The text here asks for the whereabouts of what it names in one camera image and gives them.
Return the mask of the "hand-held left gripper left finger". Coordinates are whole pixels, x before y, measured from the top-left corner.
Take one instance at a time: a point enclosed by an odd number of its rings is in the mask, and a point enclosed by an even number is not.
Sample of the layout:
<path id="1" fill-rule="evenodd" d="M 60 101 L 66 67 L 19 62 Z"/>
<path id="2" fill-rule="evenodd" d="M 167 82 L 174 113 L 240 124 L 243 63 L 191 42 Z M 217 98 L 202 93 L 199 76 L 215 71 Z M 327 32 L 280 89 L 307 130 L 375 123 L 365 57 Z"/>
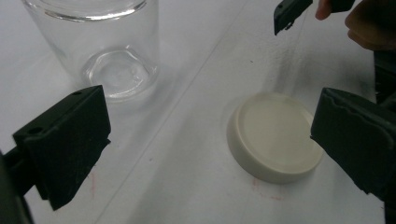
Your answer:
<path id="1" fill-rule="evenodd" d="M 57 210 L 76 196 L 111 132 L 103 87 L 75 91 L 13 134 L 17 192 L 36 187 Z"/>

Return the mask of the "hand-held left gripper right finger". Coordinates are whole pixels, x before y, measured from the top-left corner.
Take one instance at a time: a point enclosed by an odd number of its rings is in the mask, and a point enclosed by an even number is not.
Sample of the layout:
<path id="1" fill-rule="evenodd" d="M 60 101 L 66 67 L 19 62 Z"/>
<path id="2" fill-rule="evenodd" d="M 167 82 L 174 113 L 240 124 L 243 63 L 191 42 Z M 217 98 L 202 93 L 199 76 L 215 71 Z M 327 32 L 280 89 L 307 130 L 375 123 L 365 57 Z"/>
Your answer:
<path id="1" fill-rule="evenodd" d="M 355 185 L 383 202 L 396 201 L 396 113 L 359 95 L 324 88 L 311 138 Z"/>

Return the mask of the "cream round jar lid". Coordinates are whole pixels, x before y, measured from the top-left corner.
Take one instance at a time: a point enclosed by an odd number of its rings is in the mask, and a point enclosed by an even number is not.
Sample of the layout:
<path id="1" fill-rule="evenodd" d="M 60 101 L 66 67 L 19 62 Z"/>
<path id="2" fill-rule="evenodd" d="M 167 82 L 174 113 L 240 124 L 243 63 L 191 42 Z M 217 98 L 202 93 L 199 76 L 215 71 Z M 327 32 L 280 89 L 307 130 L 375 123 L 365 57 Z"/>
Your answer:
<path id="1" fill-rule="evenodd" d="M 312 120 L 289 96 L 259 93 L 233 112 L 227 125 L 228 146 L 249 174 L 270 183 L 291 183 L 312 173 L 324 154 L 310 138 Z"/>

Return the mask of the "clear glass jar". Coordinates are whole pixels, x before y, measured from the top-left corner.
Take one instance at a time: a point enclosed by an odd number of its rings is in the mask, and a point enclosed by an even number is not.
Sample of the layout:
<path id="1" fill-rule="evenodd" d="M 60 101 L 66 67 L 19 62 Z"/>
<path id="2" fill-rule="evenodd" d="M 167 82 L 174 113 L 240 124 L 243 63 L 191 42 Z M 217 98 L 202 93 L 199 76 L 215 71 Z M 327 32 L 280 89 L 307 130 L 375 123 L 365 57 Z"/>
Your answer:
<path id="1" fill-rule="evenodd" d="M 111 102 L 150 94 L 160 70 L 159 0 L 21 0 L 79 86 Z"/>

